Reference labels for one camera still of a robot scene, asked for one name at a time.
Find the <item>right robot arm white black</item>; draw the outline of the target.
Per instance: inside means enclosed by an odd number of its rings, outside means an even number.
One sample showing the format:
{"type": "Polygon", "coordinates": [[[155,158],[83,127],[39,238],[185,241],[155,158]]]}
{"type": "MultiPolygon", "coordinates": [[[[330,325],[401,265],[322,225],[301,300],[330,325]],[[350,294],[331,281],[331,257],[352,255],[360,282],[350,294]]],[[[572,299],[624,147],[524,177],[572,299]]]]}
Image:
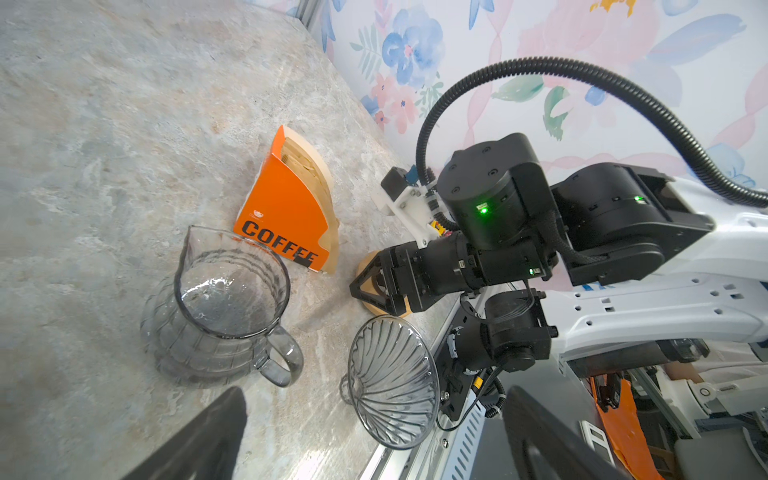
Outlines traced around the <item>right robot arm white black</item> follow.
{"type": "Polygon", "coordinates": [[[767,213],[654,169],[550,184],[520,133],[456,151],[436,191],[456,232],[380,251],[351,295],[388,314],[506,283],[451,338],[463,369],[524,370],[678,339],[767,342],[767,213]]]}

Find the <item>grey glass dripper cone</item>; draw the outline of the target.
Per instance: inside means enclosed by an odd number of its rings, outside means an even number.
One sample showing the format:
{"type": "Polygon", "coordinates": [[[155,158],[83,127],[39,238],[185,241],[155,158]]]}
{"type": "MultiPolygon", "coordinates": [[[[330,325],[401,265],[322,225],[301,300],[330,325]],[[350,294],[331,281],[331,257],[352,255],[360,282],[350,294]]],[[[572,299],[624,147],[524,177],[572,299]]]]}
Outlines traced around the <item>grey glass dripper cone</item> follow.
{"type": "Polygon", "coordinates": [[[356,333],[339,390],[368,434],[393,450],[421,444],[434,427],[440,383],[430,348],[405,320],[380,315],[356,333]]]}

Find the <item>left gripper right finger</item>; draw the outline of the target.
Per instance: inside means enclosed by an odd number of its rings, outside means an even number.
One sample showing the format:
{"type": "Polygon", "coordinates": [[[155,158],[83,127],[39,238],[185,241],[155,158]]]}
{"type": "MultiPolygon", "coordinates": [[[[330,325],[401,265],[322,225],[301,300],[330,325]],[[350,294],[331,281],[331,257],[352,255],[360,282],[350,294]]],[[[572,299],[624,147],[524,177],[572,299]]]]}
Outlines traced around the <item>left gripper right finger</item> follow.
{"type": "Polygon", "coordinates": [[[625,479],[555,415],[519,386],[506,393],[502,417],[521,479],[545,479],[545,465],[560,479],[625,479]]]}

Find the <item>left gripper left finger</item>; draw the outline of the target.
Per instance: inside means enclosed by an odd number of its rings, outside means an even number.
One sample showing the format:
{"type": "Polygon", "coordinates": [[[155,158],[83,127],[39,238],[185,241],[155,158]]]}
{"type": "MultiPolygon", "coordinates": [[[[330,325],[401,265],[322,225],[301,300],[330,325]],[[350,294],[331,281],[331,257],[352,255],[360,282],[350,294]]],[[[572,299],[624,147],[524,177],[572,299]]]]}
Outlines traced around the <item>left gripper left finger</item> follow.
{"type": "Polygon", "coordinates": [[[246,425],[244,393],[231,387],[125,477],[231,479],[246,425]]]}

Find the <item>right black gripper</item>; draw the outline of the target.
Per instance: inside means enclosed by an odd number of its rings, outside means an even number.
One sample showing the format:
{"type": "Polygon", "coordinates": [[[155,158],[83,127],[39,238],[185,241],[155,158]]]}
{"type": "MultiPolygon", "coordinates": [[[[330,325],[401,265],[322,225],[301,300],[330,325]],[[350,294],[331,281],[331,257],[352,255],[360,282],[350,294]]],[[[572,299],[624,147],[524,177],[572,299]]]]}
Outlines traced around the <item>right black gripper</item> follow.
{"type": "MultiPolygon", "coordinates": [[[[409,242],[369,252],[358,264],[355,275],[383,253],[383,270],[391,274],[388,295],[413,312],[431,308],[444,296],[476,292],[485,287],[535,278],[549,279],[558,263],[556,251],[545,246],[537,235],[525,237],[511,246],[482,250],[462,233],[433,240],[424,248],[409,242]]],[[[375,273],[360,286],[371,295],[382,295],[386,284],[375,280],[375,273]]],[[[373,315],[388,311],[361,301],[373,315]]]]}

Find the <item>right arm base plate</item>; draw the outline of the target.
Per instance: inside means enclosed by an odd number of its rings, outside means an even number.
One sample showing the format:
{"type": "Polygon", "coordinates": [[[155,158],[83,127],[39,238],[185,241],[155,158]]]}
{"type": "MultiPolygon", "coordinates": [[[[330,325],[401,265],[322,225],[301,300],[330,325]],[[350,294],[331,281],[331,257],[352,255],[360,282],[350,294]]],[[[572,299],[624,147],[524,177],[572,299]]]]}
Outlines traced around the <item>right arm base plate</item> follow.
{"type": "Polygon", "coordinates": [[[462,330],[462,326],[449,329],[435,357],[440,383],[439,410],[452,422],[460,419],[474,380],[474,375],[466,374],[466,368],[460,363],[456,352],[456,337],[462,330]]]}

